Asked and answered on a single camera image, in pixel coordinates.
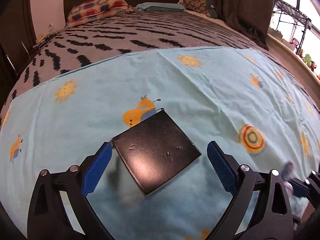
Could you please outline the red blue checkered pillow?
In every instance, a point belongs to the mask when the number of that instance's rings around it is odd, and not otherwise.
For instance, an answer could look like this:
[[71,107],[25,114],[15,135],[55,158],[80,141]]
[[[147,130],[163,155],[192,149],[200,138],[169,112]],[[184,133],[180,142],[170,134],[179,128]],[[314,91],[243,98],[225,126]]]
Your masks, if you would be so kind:
[[66,22],[66,28],[134,12],[125,0],[91,0],[74,6]]

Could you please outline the brown patterned cushion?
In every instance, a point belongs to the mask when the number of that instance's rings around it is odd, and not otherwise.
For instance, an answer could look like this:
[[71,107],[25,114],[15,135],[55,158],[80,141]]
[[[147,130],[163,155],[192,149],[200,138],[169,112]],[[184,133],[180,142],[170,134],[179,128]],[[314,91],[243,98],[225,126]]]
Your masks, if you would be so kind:
[[217,18],[213,0],[180,0],[179,3],[183,5],[185,9],[204,14],[208,18]]

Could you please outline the teal pillow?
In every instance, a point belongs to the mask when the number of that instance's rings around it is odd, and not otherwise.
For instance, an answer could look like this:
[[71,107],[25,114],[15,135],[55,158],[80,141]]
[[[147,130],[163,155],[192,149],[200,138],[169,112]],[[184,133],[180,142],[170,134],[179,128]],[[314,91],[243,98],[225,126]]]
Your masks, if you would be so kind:
[[182,12],[185,10],[185,7],[176,3],[145,2],[136,5],[135,9],[138,11]]

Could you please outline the beige knitted sock ball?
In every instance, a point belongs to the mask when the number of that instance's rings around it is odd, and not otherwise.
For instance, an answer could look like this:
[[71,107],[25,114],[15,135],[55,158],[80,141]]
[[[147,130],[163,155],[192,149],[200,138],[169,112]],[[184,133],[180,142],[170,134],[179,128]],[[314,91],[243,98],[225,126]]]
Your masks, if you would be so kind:
[[294,168],[295,168],[294,163],[292,161],[288,161],[284,165],[284,167],[283,167],[283,169],[282,169],[282,171],[280,173],[280,176],[281,176],[281,178],[283,180],[285,189],[286,189],[287,194],[288,194],[289,197],[291,197],[292,194],[293,194],[293,186],[290,183],[290,179],[293,178],[292,173],[294,171]]

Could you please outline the green toy figure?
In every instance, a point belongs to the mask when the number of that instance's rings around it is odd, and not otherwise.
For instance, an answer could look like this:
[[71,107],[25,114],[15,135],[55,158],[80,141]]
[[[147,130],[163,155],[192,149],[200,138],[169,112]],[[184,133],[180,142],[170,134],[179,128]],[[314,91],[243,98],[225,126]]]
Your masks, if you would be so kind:
[[305,54],[305,55],[304,55],[303,61],[304,61],[304,63],[305,63],[308,67],[311,66],[311,61],[312,61],[312,59],[311,59],[311,56],[310,56],[309,54]]

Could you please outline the brown curtain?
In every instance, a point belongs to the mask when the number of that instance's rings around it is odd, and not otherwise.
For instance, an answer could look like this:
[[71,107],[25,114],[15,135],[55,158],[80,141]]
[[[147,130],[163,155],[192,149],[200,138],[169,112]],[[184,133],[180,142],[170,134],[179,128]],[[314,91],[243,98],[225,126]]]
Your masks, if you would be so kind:
[[213,0],[217,17],[261,48],[266,44],[274,0]]

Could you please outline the grey black patterned bedspread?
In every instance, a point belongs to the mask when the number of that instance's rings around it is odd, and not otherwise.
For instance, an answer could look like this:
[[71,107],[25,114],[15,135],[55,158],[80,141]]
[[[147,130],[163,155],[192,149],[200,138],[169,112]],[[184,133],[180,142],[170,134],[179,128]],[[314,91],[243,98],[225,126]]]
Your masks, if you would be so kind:
[[126,53],[200,46],[252,48],[281,64],[244,35],[197,13],[137,11],[59,32],[32,57],[7,99],[1,102],[1,118],[14,98],[71,70]]

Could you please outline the black metal rack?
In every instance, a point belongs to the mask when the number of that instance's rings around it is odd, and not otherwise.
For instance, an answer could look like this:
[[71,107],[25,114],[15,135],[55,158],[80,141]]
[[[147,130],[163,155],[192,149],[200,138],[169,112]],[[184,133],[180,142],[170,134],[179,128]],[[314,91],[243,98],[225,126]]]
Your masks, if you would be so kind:
[[286,23],[292,25],[292,32],[290,41],[294,38],[295,31],[298,27],[302,28],[302,36],[299,40],[298,48],[294,49],[297,55],[302,51],[302,45],[306,37],[307,30],[311,30],[312,22],[311,19],[300,11],[300,0],[296,0],[296,5],[290,5],[284,0],[274,0],[275,10],[274,14],[279,14],[278,23],[276,30],[278,30],[280,23]]

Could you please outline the light blue sun blanket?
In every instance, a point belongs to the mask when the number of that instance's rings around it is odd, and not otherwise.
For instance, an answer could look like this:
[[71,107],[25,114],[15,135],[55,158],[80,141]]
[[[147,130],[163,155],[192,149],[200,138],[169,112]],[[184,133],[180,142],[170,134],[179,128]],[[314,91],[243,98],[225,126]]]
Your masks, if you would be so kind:
[[27,90],[1,239],[319,239],[319,108],[253,49],[154,49]]

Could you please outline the black box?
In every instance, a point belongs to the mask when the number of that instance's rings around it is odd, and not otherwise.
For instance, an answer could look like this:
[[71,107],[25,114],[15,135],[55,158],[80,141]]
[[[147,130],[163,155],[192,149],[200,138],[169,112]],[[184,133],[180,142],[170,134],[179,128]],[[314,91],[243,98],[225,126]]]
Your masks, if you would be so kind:
[[146,196],[201,156],[199,149],[164,110],[115,136],[112,144]]

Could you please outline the pink toy figure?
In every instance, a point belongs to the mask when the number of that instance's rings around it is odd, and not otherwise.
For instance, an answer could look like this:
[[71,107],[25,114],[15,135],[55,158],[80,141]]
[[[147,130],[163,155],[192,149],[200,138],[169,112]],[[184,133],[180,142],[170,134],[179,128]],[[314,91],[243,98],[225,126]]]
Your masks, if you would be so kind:
[[297,49],[299,46],[299,41],[294,37],[291,39],[290,43]]

